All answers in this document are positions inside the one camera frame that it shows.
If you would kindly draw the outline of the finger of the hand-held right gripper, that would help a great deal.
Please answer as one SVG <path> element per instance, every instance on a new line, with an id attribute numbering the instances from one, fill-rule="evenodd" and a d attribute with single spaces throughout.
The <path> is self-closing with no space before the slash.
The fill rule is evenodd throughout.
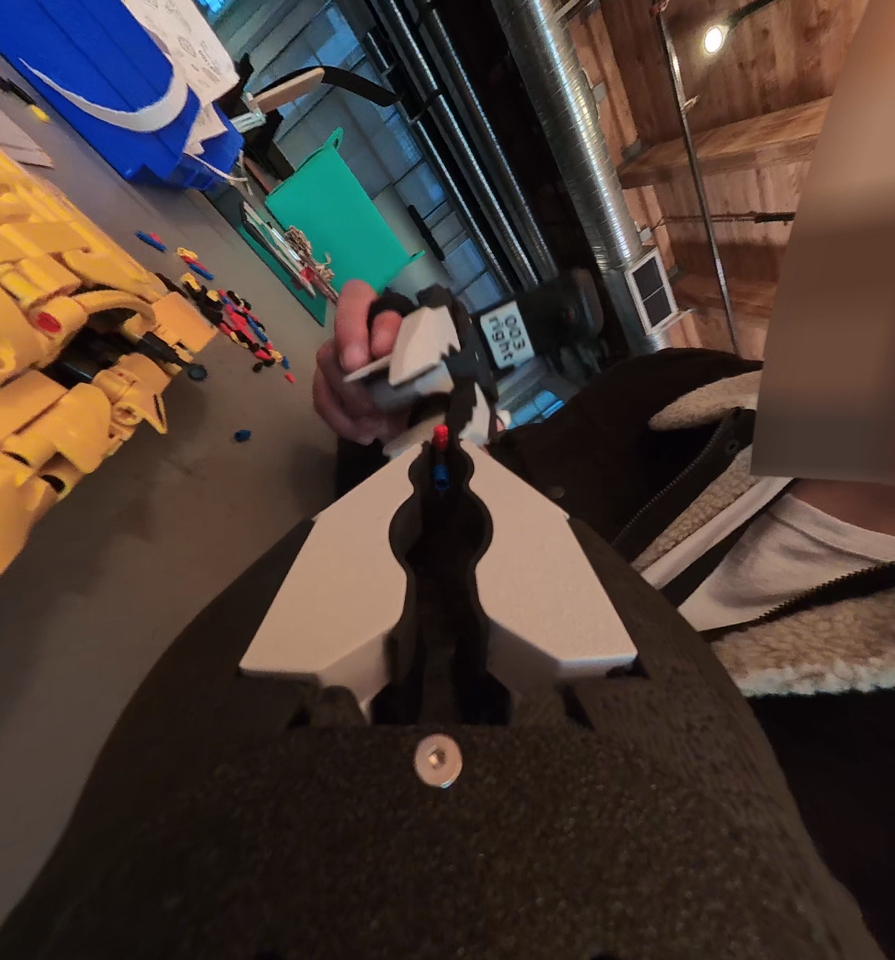
<path id="1" fill-rule="evenodd" d="M 439 368 L 445 357 L 461 350 L 458 330 L 448 307 L 418 307 L 398 329 L 388 383 L 400 388 Z"/>
<path id="2" fill-rule="evenodd" d="M 456 396 L 456 439 L 486 447 L 497 435 L 494 406 L 477 382 L 463 382 Z"/>

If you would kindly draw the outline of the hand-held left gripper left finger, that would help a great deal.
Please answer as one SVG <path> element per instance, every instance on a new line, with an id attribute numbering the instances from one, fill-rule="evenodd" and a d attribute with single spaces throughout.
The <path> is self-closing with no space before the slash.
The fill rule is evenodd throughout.
<path id="1" fill-rule="evenodd" d="M 412 554 L 430 480 L 430 444 L 415 444 L 313 519 L 243 675 L 346 690 L 381 722 L 420 718 L 429 653 Z"/>

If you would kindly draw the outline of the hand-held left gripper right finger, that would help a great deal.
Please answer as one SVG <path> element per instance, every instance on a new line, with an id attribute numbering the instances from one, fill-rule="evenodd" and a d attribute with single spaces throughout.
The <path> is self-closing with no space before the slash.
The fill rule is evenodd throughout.
<path id="1" fill-rule="evenodd" d="M 633 666 L 638 652 L 570 517 L 468 440 L 441 442 L 441 584 L 465 724 Z"/>

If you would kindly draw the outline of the yellow toy brick car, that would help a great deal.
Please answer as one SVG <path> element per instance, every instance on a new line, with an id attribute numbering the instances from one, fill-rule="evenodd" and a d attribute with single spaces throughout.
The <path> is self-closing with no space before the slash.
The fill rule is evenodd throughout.
<path id="1" fill-rule="evenodd" d="M 216 331 L 52 184 L 0 149 L 0 576 L 42 517 L 137 429 Z"/>

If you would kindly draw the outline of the building instruction booklet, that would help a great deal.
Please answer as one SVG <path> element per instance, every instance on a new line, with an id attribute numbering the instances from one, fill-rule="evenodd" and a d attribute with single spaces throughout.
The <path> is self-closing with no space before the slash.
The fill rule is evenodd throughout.
<path id="1" fill-rule="evenodd" d="M 39 144 L 0 107 L 0 151 L 13 162 L 53 169 L 54 162 Z"/>

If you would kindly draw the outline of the person's right forearm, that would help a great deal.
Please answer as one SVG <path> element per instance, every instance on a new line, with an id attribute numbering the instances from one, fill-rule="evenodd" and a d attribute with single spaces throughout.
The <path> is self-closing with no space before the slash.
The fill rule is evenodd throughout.
<path id="1" fill-rule="evenodd" d="M 488 447 L 496 462 L 607 542 L 657 487 L 640 374 L 633 362 L 613 366 L 548 419 Z"/>

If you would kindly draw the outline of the grey desk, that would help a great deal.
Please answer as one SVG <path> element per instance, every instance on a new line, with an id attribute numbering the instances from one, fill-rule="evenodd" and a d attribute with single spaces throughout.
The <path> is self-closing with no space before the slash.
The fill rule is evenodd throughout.
<path id="1" fill-rule="evenodd" d="M 209 200 L 124 181 L 50 110 L 0 108 L 54 162 L 44 172 L 139 262 L 176 279 L 196 251 L 252 302 L 296 379 L 252 372 L 217 339 L 202 384 L 165 394 L 168 433 L 134 437 L 51 510 L 0 579 L 0 924 L 42 869 L 118 715 L 190 620 L 332 486 L 334 442 L 310 403 L 322 330 Z M 251 439 L 236 443 L 239 429 Z"/>

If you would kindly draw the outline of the person's right hand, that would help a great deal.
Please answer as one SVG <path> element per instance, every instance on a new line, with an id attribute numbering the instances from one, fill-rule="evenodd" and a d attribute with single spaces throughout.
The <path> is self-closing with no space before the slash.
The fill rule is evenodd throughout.
<path id="1" fill-rule="evenodd" d="M 313 405 L 322 420 L 339 438 L 363 446 L 392 442 L 406 432 L 409 421 L 406 411 L 382 411 L 363 385 L 346 380 L 393 351 L 403 319 L 395 311 L 383 311 L 369 322 L 377 298 L 367 282 L 345 282 L 336 304 L 333 337 L 317 351 L 312 383 Z"/>

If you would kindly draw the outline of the white vent grille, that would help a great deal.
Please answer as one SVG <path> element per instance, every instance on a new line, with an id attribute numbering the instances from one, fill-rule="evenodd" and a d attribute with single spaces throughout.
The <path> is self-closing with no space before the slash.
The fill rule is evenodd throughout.
<path id="1" fill-rule="evenodd" d="M 624 279 L 646 336 L 666 330 L 679 319 L 682 311 L 657 246 L 647 247 L 643 255 L 624 270 Z"/>

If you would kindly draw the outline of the green container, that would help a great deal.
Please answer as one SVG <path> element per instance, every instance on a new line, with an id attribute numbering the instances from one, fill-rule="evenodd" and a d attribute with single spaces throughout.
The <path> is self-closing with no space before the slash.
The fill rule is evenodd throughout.
<path id="1" fill-rule="evenodd" d="M 351 279 L 391 287 L 425 256 L 410 253 L 340 153 L 337 127 L 264 200 L 242 201 L 232 225 L 287 293 L 321 328 L 331 294 Z"/>

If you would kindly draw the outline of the white shirt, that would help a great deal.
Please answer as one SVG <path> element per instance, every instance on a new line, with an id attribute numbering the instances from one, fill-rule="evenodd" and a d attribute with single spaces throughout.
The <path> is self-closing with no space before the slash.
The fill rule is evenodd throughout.
<path id="1" fill-rule="evenodd" d="M 895 486 L 753 478 L 725 507 L 705 492 L 635 561 L 660 590 L 740 533 L 686 598 L 675 601 L 698 632 L 752 622 L 843 575 L 895 561 Z"/>

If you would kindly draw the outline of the white document stand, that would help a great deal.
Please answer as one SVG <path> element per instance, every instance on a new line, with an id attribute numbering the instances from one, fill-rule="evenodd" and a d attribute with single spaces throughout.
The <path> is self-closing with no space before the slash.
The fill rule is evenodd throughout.
<path id="1" fill-rule="evenodd" d="M 245 94 L 245 110 L 230 119 L 230 124 L 240 135 L 246 135 L 268 126 L 273 117 L 273 127 L 280 126 L 281 109 L 312 94 L 319 87 L 344 90 L 355 97 L 384 109 L 401 101 L 400 96 L 358 73 L 335 66 L 316 66 L 294 71 L 256 93 Z"/>

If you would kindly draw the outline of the silver ventilation duct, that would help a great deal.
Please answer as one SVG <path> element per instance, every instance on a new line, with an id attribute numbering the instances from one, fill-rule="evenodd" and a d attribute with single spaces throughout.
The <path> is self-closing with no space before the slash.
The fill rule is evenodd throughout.
<path id="1" fill-rule="evenodd" d="M 626 279 L 645 247 L 623 195 L 598 108 L 568 28 L 550 1 L 491 2 L 633 354 L 670 345 L 647 332 Z"/>

